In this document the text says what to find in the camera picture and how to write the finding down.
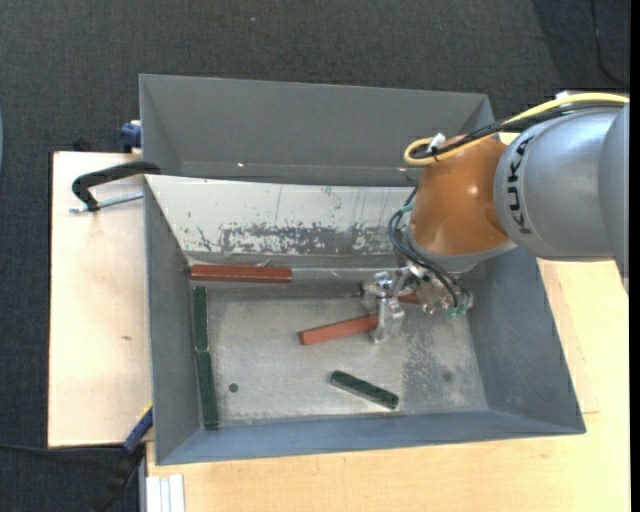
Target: gray bin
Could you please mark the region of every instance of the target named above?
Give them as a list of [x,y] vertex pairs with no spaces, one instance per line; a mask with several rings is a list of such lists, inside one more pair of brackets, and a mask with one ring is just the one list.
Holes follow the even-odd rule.
[[[141,102],[145,159],[165,174],[201,178],[145,183],[159,464],[584,432],[536,261],[520,250],[465,277],[475,295],[465,317],[406,305],[402,334],[386,344],[361,334],[305,347],[295,336],[364,314],[358,283],[395,265],[383,234],[409,190],[394,187],[414,179],[398,170],[405,146],[435,130],[454,135],[491,122],[486,97],[143,76]],[[257,225],[245,199],[278,190],[275,210],[262,201],[256,210],[256,222],[257,213],[268,217],[261,229],[293,236],[278,212],[282,197],[297,195],[305,207],[286,222],[298,219],[295,236],[321,232],[323,243],[225,245],[224,226],[242,235]],[[325,208],[323,195],[342,198],[340,208]],[[365,208],[364,197],[379,196]],[[214,430],[203,424],[192,339],[196,283],[185,267],[194,261],[293,268],[288,285],[207,285],[221,420]],[[398,409],[332,387],[338,369],[397,393]]]

